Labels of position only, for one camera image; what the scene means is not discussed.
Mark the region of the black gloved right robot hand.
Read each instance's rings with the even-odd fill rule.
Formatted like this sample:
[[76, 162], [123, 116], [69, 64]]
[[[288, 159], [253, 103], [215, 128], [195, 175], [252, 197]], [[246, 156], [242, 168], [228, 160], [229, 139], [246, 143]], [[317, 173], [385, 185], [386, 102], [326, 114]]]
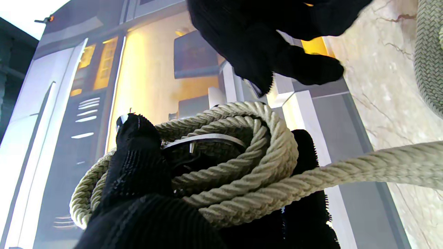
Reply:
[[274, 73], [303, 85], [339, 80], [344, 67], [332, 57], [310, 55], [281, 32], [311, 41], [342, 35], [370, 0], [188, 0], [193, 26], [249, 81], [258, 98], [270, 92]]

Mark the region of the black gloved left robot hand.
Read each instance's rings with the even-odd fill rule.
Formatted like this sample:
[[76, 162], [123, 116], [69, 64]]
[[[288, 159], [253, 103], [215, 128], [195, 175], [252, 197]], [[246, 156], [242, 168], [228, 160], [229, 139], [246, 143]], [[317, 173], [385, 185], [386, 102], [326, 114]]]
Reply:
[[284, 211], [217, 230], [176, 199], [160, 135], [142, 115], [117, 120], [104, 192], [76, 249], [339, 249], [324, 191]]

